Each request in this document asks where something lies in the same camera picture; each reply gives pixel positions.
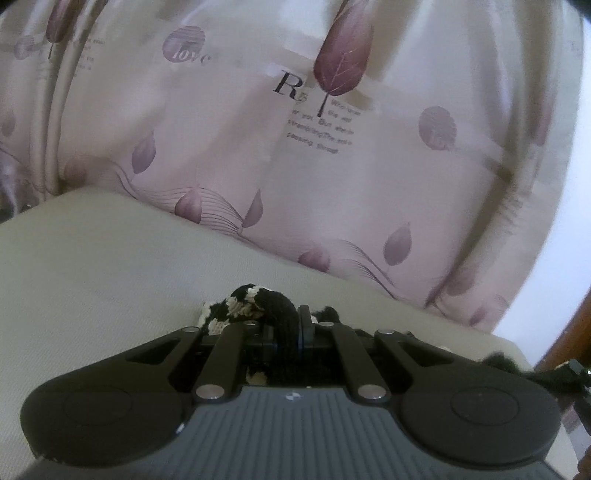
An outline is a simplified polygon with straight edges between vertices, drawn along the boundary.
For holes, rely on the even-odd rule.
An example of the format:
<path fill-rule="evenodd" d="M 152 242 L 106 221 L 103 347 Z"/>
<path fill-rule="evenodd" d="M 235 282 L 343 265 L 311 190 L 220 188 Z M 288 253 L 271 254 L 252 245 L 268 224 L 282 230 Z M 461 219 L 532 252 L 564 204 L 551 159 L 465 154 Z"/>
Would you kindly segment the black white striped knit sweater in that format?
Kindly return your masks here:
<path fill-rule="evenodd" d="M 209 336 L 221 335 L 222 330 L 230 324 L 246 321 L 256 321 L 259 322 L 259 325 L 270 325 L 273 329 L 280 328 L 286 321 L 287 326 L 290 326 L 291 321 L 297 327 L 297 311 L 294 310 L 294 314 L 291 312 L 291 309 L 294 308 L 293 302 L 279 291 L 259 285 L 245 284 L 219 302 L 205 302 L 197 320 L 197 327 Z M 331 306 L 325 306 L 320 311 L 312 311 L 311 323 L 317 325 L 321 322 L 342 323 L 338 311 Z M 511 357 L 502 352 L 495 352 L 480 362 L 526 378 L 531 374 L 531 372 L 521 370 Z M 270 367 L 263 366 L 263 363 L 254 362 L 256 366 L 247 367 L 245 376 L 247 384 L 255 386 L 270 384 Z"/>

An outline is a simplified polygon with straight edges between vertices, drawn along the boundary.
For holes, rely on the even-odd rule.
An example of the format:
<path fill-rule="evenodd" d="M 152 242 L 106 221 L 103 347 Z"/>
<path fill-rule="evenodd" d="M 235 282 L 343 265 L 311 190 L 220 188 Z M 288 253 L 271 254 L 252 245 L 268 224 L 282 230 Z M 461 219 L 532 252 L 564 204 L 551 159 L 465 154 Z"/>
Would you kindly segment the brown wooden door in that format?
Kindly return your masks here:
<path fill-rule="evenodd" d="M 558 340 L 536 365 L 536 371 L 552 370 L 571 359 L 590 366 L 590 309 L 591 293 L 588 292 Z"/>

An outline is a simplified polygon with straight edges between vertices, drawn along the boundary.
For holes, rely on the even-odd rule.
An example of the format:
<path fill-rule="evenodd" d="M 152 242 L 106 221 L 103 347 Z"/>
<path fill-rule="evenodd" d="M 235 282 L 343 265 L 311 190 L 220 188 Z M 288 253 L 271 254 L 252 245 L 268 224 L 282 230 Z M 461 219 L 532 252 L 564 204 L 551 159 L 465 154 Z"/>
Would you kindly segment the beige fabric mattress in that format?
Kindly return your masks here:
<path fill-rule="evenodd" d="M 511 342 L 448 322 L 386 295 L 382 274 L 337 241 L 279 257 L 130 197 L 87 187 L 1 227 L 1 475 L 33 457 L 18 424 L 41 382 L 197 320 L 206 301 L 244 283 L 297 304 L 332 306 L 373 330 L 407 329 L 470 358 Z"/>

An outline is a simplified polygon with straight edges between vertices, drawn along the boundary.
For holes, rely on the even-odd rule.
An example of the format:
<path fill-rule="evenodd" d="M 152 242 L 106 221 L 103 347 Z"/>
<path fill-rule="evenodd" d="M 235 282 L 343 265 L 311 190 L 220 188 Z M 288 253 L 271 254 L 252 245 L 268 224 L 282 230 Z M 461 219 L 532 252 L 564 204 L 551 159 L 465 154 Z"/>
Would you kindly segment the pink leaf print curtain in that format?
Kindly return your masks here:
<path fill-rule="evenodd" d="M 5 1 L 1 211 L 95 185 L 490 332 L 582 67 L 567 1 Z"/>

